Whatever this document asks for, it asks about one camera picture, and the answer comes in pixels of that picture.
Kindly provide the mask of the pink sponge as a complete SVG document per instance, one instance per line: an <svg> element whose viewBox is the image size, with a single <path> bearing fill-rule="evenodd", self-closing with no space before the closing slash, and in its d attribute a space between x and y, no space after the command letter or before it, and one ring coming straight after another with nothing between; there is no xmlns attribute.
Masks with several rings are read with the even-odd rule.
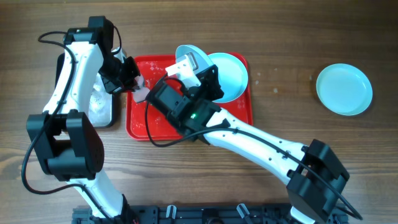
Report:
<svg viewBox="0 0 398 224"><path fill-rule="evenodd" d="M133 100L136 103L141 103L146 100L150 90L146 87L146 81L142 75L134 78L135 85L132 88Z"/></svg>

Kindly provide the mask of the light blue plate bottom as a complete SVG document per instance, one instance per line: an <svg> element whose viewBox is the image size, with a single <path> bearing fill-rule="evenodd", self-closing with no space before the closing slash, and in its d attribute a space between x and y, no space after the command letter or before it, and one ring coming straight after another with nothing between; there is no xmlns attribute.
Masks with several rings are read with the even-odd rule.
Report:
<svg viewBox="0 0 398 224"><path fill-rule="evenodd" d="M195 75L214 65L210 57L194 45L178 46L175 51L175 62L182 61L184 55L188 55Z"/></svg>

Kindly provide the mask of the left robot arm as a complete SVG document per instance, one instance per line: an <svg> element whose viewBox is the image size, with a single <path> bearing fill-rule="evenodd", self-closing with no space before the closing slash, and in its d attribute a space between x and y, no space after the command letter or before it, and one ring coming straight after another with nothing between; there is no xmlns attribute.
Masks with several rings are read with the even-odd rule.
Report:
<svg viewBox="0 0 398 224"><path fill-rule="evenodd" d="M43 172L74 188L100 223L135 223L136 214L103 170L104 146L89 120L96 79L107 94L137 91L144 79L132 57L113 49L118 29L104 16L91 16L86 27L68 29L60 43L54 92L40 114L28 117L26 129Z"/></svg>

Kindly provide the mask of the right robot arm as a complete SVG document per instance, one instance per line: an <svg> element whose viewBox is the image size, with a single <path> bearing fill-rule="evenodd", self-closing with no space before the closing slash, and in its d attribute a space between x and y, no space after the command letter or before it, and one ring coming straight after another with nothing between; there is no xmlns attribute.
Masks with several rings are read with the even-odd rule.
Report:
<svg viewBox="0 0 398 224"><path fill-rule="evenodd" d="M228 149L274 174L287 188L291 215L301 223L326 223L347 181L348 171L331 147L314 139L306 146L265 133L215 104L223 92L218 68L195 75L198 83L175 90L160 79L146 100L181 134Z"/></svg>

